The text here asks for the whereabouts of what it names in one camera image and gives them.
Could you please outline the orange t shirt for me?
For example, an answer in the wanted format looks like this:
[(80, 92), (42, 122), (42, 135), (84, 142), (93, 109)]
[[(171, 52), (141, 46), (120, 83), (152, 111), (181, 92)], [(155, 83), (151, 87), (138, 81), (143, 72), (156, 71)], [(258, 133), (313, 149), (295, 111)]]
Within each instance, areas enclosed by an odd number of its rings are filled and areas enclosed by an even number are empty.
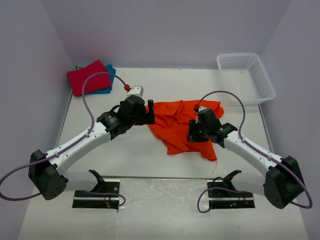
[(166, 146), (168, 155), (198, 152), (204, 159), (213, 162), (218, 158), (211, 142), (187, 141), (189, 121), (197, 117), (194, 106), (198, 102), (198, 100), (155, 102), (153, 104), (155, 124), (150, 124), (148, 127)]

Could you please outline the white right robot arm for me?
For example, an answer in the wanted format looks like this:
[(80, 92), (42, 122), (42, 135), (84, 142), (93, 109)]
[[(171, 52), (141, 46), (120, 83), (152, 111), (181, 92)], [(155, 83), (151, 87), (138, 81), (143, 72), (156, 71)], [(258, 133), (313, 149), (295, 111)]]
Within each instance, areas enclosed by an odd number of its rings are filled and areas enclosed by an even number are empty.
[(221, 124), (211, 108), (201, 107), (196, 119), (188, 122), (187, 140), (212, 142), (243, 158), (264, 178), (263, 195), (276, 208), (283, 209), (304, 192), (300, 166), (292, 156), (281, 157), (258, 146), (230, 123)]

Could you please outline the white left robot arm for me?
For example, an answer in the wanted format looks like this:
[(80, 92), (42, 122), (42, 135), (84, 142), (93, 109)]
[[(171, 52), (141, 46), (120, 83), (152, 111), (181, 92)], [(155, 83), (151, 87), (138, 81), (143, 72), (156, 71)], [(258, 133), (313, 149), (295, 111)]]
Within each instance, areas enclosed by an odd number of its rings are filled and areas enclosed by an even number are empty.
[(102, 113), (83, 133), (65, 144), (42, 153), (31, 154), (28, 177), (45, 200), (63, 191), (82, 191), (97, 196), (112, 196), (104, 190), (105, 181), (95, 170), (69, 172), (68, 169), (100, 145), (106, 144), (133, 126), (155, 123), (153, 100), (131, 95), (110, 111)]

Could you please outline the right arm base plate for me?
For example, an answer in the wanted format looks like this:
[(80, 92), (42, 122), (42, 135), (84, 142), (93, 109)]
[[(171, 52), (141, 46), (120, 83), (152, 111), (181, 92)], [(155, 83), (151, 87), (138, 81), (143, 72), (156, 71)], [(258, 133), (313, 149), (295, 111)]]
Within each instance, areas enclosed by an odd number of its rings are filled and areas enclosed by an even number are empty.
[(208, 191), (208, 203), (210, 209), (253, 209), (255, 202), (251, 192), (238, 193), (231, 180), (241, 173), (234, 170), (225, 177), (216, 177), (207, 181), (208, 188), (223, 188), (236, 192), (229, 192), (221, 189), (211, 189)]

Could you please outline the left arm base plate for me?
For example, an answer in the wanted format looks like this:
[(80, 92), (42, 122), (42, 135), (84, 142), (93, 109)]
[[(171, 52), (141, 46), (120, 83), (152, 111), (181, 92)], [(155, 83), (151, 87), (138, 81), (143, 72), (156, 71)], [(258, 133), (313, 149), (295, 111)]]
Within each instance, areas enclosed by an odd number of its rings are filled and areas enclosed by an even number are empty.
[(76, 190), (72, 202), (73, 209), (114, 209), (119, 210), (123, 205), (120, 196), (120, 182), (118, 180), (105, 181), (95, 170), (89, 170), (95, 177), (97, 184), (92, 190)]

